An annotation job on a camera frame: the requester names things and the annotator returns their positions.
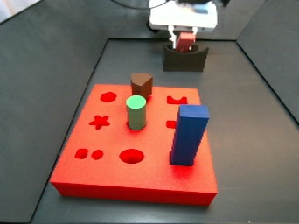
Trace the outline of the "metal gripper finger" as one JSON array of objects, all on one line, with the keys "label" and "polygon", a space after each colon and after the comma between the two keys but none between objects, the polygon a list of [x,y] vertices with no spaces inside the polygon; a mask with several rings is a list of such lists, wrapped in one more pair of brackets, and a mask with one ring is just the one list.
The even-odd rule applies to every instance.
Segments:
[{"label": "metal gripper finger", "polygon": [[191,45],[189,45],[189,50],[192,49],[192,44],[196,40],[196,34],[197,34],[199,28],[197,27],[192,27],[191,29]]},{"label": "metal gripper finger", "polygon": [[173,33],[173,26],[172,25],[168,25],[168,33],[169,33],[169,41],[172,42],[172,49],[175,49],[176,47],[176,35]]}]

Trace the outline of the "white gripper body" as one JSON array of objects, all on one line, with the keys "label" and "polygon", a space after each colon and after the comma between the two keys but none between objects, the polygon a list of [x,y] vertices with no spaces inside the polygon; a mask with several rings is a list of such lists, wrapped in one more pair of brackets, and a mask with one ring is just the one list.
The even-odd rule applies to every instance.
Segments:
[{"label": "white gripper body", "polygon": [[217,8],[207,3],[181,3],[179,0],[149,0],[149,27],[177,32],[211,32],[217,26]]}]

